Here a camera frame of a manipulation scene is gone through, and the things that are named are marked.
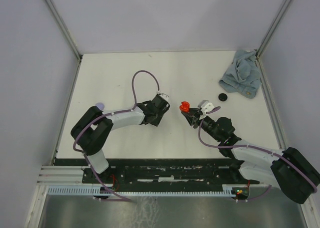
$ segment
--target folded fabric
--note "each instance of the folded fabric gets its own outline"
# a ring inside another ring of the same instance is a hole
[[[256,52],[238,50],[219,84],[228,93],[238,92],[247,98],[254,98],[261,85],[261,73],[255,65]]]

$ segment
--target black round object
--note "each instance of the black round object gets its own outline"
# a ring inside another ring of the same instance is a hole
[[[218,98],[220,101],[225,101],[228,99],[228,96],[224,93],[221,93],[221,94],[219,94]]]

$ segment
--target white tabletop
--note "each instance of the white tabletop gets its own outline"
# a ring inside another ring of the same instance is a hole
[[[203,99],[221,106],[210,117],[231,118],[238,137],[278,149],[261,89],[253,99],[239,93],[227,93],[225,102],[218,99],[220,93],[225,93],[218,80],[234,54],[234,51],[85,54],[56,157],[83,158],[73,151],[71,129],[87,109],[98,102],[104,103],[108,110],[131,107],[134,102],[131,79],[141,69],[157,77],[161,91],[169,95],[171,107],[158,127],[135,125],[111,132],[103,147],[106,158],[223,157],[217,149],[199,142],[197,130],[191,128],[180,113],[181,101],[196,107]],[[157,86],[152,77],[141,73],[135,79],[135,90],[137,101],[143,102],[154,98]],[[207,143],[218,144],[204,132],[201,136]]]

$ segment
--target red object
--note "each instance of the red object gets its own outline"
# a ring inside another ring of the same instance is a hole
[[[190,104],[187,101],[181,102],[180,110],[184,112],[189,112]]]

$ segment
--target gray wall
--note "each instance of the gray wall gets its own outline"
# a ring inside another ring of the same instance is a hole
[[[257,49],[282,0],[54,0],[81,53]]]
[[[294,0],[262,61],[289,144],[318,170],[319,56],[320,2]],[[320,192],[315,198],[320,208]]]
[[[0,227],[23,227],[77,61],[43,0],[0,0]]]

